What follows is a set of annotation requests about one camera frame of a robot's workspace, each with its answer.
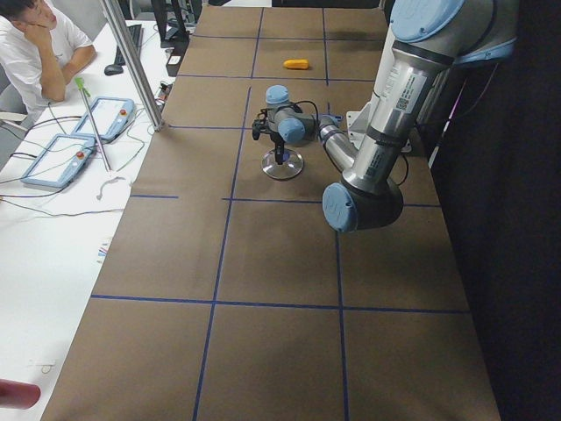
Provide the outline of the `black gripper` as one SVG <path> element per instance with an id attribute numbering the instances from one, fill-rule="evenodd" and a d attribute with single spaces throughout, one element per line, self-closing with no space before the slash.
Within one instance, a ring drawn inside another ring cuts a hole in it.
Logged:
<path id="1" fill-rule="evenodd" d="M 273 156 L 277 165 L 282 165 L 285 158 L 285 141 L 277 132 L 270 133 L 271 141 L 274 143 Z"/>

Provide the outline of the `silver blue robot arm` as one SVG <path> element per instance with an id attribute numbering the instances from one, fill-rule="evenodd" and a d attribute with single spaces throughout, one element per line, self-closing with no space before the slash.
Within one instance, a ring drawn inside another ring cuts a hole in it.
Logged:
<path id="1" fill-rule="evenodd" d="M 516 1 L 395 1 L 386 9 L 388 33 L 371 100 L 347 123 L 362 139 L 355 146 L 331 115 L 304 114 L 288 90 L 274 85 L 252 124 L 252 136 L 269 135 L 277 166 L 294 157 L 285 149 L 318 137 L 339 182 L 323 192 L 323 214 L 338 232 L 391 225 L 403 208 L 390 173 L 427 96 L 443 71 L 507 58 L 514 50 Z"/>

